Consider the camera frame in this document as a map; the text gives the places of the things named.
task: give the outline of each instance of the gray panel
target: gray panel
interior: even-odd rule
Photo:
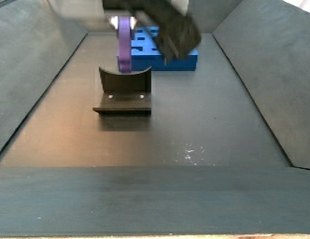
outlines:
[[[0,168],[0,236],[310,233],[310,172]]]
[[[98,117],[98,66],[116,71],[116,45],[114,34],[86,36],[0,166],[286,166],[210,35],[194,72],[152,72],[149,117]]]
[[[202,33],[212,33],[241,0],[189,0],[188,12]]]
[[[85,34],[45,0],[0,7],[0,149]]]
[[[246,0],[213,35],[289,160],[310,168],[310,14]]]

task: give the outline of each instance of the dark gray floor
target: dark gray floor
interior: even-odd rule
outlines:
[[[288,166],[210,35],[198,54],[196,72],[152,73],[149,117],[100,117],[97,67],[116,70],[116,37],[88,35],[0,167]]]
[[[90,110],[114,45],[86,37],[1,155],[0,236],[310,233],[310,172],[286,167],[212,36],[194,73],[153,73],[149,118]]]

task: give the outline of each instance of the black holder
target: black holder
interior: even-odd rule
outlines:
[[[98,114],[150,113],[150,68],[133,74],[114,74],[98,68],[102,97]]]

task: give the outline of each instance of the blue pegboard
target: blue pegboard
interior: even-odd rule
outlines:
[[[156,26],[146,28],[154,36],[158,32],[158,28]],[[197,56],[197,51],[193,49],[185,59],[172,60],[168,64],[164,64],[164,58],[156,49],[145,29],[138,28],[136,30],[134,38],[130,40],[132,71],[142,71],[149,66],[152,71],[194,71]]]

